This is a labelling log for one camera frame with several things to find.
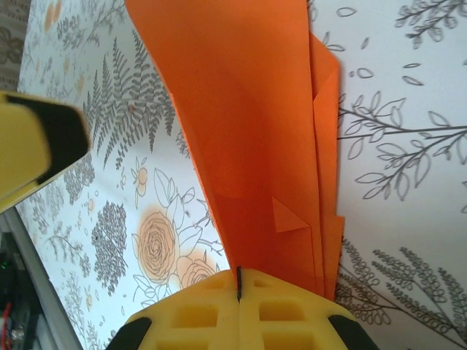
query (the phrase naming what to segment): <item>fern leaf print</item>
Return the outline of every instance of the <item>fern leaf print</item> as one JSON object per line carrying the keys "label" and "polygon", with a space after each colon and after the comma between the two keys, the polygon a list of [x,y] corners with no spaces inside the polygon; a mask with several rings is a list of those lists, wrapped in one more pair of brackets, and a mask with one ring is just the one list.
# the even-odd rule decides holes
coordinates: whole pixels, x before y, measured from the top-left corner
{"label": "fern leaf print", "polygon": [[135,31],[133,39],[131,58],[114,38],[112,57],[104,57],[102,73],[99,76],[96,71],[92,92],[83,104],[97,154],[104,153],[104,167],[114,159],[117,170],[138,141],[148,142],[151,152],[154,150],[161,123],[171,136],[175,120],[169,94]]}

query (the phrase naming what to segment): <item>paper triangle flap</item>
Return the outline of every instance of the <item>paper triangle flap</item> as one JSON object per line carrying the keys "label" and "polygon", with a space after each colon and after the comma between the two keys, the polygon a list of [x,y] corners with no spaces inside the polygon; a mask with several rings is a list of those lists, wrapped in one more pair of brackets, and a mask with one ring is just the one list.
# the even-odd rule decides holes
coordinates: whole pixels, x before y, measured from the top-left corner
{"label": "paper triangle flap", "polygon": [[309,225],[305,221],[275,197],[272,198],[272,207],[274,210],[274,224],[276,232],[309,228]]}

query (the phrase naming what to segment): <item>gray metal frame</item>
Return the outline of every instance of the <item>gray metal frame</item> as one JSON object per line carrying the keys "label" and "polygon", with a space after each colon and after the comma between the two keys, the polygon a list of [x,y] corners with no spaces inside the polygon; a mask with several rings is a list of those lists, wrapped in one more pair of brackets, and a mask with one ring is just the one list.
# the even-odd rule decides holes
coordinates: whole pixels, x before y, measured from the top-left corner
{"label": "gray metal frame", "polygon": [[12,232],[23,256],[26,268],[36,288],[45,319],[55,344],[48,344],[46,349],[82,350],[80,341],[72,324],[50,283],[47,272],[39,259],[36,248],[29,237],[16,209],[11,208],[0,214],[0,231]]}

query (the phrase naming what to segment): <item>orange rose print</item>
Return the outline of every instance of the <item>orange rose print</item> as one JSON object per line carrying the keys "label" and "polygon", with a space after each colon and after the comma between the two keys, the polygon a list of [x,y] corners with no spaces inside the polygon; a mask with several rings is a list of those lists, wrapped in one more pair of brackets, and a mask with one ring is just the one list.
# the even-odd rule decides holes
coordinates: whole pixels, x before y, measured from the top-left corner
{"label": "orange rose print", "polygon": [[179,255],[178,235],[170,220],[159,211],[148,216],[139,229],[138,261],[149,280],[166,283]]}
{"label": "orange rose print", "polygon": [[55,6],[55,9],[53,11],[53,21],[57,22],[58,18],[60,17],[60,11],[61,11],[61,0],[58,0],[58,3]]}
{"label": "orange rose print", "polygon": [[47,8],[47,12],[45,14],[45,22],[44,22],[44,31],[47,33],[52,26],[52,21],[53,21],[53,4],[49,4]]}
{"label": "orange rose print", "polygon": [[186,288],[215,274],[214,269],[201,259],[194,260],[188,269],[180,275],[180,284]]}

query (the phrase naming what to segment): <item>orange paper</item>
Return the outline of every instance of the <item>orange paper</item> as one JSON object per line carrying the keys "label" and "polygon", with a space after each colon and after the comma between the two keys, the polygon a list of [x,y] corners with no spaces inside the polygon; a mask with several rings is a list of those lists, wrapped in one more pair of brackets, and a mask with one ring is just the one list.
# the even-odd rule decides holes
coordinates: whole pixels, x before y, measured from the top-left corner
{"label": "orange paper", "polygon": [[314,131],[317,140],[320,178],[325,296],[333,300],[344,232],[344,218],[336,216],[339,63],[311,33],[309,34],[309,49],[312,67]]}
{"label": "orange paper", "polygon": [[171,93],[231,267],[324,295],[337,261],[323,252],[341,246],[328,198],[336,196],[337,101],[327,103],[339,67],[310,46],[306,2],[126,4]]}

